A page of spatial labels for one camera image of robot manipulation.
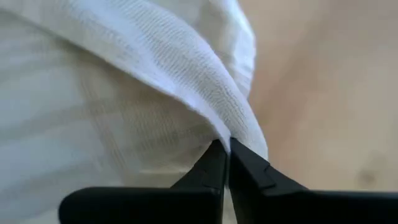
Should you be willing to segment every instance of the white fabric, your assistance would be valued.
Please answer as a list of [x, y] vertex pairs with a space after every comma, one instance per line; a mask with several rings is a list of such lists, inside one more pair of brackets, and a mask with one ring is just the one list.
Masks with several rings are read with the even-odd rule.
[[1, 223], [54, 217], [83, 187], [170, 186], [217, 138], [267, 158], [235, 0], [0, 8]]

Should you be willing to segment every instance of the beige background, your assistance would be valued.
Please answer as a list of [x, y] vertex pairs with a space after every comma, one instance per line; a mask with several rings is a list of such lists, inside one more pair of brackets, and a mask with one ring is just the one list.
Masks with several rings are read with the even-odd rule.
[[398, 1], [240, 1], [271, 163], [314, 189], [398, 190]]

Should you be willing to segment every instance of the knit texture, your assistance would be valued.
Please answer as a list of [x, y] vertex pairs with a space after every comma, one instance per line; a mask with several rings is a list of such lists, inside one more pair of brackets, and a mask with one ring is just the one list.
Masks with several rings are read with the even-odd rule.
[[83, 187], [170, 186], [218, 138], [267, 158], [238, 5], [178, 2], [0, 0], [0, 220]]

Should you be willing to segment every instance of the white cloth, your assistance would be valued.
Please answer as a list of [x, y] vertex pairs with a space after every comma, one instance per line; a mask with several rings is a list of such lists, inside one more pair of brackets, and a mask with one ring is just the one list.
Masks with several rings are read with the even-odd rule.
[[94, 185], [170, 186], [214, 139], [267, 158], [235, 0], [0, 0], [0, 222]]

